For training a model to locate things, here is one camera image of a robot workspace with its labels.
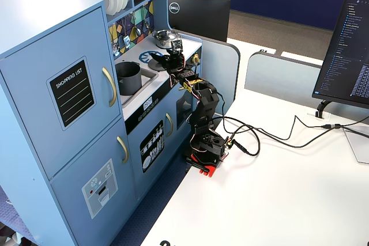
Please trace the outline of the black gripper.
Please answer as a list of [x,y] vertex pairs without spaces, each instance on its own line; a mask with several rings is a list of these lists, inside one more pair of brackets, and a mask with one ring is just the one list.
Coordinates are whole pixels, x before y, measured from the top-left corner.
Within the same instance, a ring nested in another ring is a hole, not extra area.
[[160,60],[158,63],[165,70],[171,81],[193,81],[194,70],[189,64],[184,55],[179,52],[169,51],[167,55],[153,51],[150,53],[155,60]]

